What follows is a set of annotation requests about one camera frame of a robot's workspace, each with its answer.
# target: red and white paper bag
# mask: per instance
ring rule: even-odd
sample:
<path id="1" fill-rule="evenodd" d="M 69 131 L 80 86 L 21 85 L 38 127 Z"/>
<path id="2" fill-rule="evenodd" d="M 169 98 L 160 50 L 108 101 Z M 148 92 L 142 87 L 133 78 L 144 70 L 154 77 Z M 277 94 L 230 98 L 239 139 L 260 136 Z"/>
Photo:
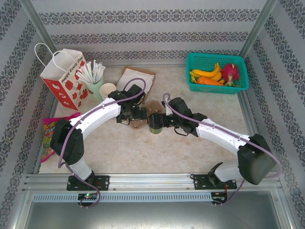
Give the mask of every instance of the red and white paper bag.
<path id="1" fill-rule="evenodd" d="M 52 60 L 40 76 L 63 106 L 79 110 L 88 96 L 88 89 L 79 80 L 76 71 L 84 66 L 86 60 L 82 52 L 77 50 L 63 49 L 52 55 Z"/>

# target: beige countertop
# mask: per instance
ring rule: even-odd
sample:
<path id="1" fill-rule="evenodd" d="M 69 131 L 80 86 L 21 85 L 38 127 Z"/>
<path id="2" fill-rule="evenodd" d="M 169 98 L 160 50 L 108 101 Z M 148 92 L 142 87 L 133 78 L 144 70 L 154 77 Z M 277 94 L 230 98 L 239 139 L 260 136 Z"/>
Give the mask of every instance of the beige countertop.
<path id="1" fill-rule="evenodd" d="M 162 100 L 165 92 L 171 98 L 181 97 L 193 113 L 202 113 L 216 123 L 241 134 L 247 134 L 237 95 L 191 92 L 186 82 L 185 68 L 147 68 L 156 73 L 148 95 L 150 100 Z M 107 68 L 107 83 L 117 82 L 121 68 Z M 98 102 L 88 98 L 81 107 L 83 114 Z M 76 111 L 58 104 L 55 117 L 69 116 Z M 193 135 L 177 135 L 173 128 L 163 128 L 158 135 L 148 126 L 133 130 L 116 123 L 115 118 L 96 128 L 84 141 L 85 161 L 95 173 L 192 173 L 208 172 L 215 164 L 237 160 L 226 149 Z M 51 156 L 41 164 L 39 173 L 69 173 L 57 168 L 59 157 Z"/>

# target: teal plastic basket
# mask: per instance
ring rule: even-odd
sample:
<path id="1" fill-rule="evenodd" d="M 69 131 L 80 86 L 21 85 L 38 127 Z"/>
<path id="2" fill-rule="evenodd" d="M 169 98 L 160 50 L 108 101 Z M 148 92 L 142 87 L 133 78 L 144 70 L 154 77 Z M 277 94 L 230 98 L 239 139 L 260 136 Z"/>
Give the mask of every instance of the teal plastic basket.
<path id="1" fill-rule="evenodd" d="M 238 66 L 239 81 L 234 81 L 234 84 L 240 87 L 214 86 L 205 84 L 196 84 L 191 82 L 190 71 L 199 69 L 203 71 L 213 71 L 215 64 L 219 63 L 221 68 L 227 63 L 233 63 Z M 210 92 L 222 94 L 236 94 L 241 90 L 249 88 L 249 77 L 244 63 L 244 59 L 240 56 L 205 54 L 205 53 L 189 53 L 186 58 L 186 80 L 192 92 Z"/>

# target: patterned wallpaper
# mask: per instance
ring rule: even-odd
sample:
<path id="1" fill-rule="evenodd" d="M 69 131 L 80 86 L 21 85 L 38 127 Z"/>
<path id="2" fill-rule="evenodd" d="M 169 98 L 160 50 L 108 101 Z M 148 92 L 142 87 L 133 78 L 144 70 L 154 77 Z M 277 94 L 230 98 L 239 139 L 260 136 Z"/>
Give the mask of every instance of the patterned wallpaper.
<path id="1" fill-rule="evenodd" d="M 0 13 L 0 229 L 4 229 L 18 202 L 22 179 L 38 160 L 42 119 L 49 116 L 54 97 L 39 77 L 42 64 L 34 45 L 41 39 L 20 3 L 1 1 Z M 43 47 L 37 53 L 50 59 Z"/>
<path id="2" fill-rule="evenodd" d="M 260 134 L 282 163 L 297 228 L 305 228 L 304 16 L 304 1 L 278 1 L 246 58 L 248 100 Z"/>
<path id="3" fill-rule="evenodd" d="M 58 49 L 105 65 L 185 64 L 194 51 L 238 54 L 265 2 L 32 1 Z"/>

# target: candy package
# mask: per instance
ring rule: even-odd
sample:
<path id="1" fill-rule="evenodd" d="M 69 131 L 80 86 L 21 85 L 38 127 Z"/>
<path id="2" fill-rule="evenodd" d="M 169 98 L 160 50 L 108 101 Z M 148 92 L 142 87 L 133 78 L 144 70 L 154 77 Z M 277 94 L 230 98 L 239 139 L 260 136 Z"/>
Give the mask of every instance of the candy package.
<path id="1" fill-rule="evenodd" d="M 64 119 L 70 120 L 80 115 L 81 113 L 77 112 L 69 117 L 64 117 Z M 43 120 L 43 149 L 41 162 L 45 162 L 50 156 L 55 153 L 54 150 L 51 149 L 50 143 L 54 133 L 56 122 L 60 119 L 62 118 L 45 118 Z"/>

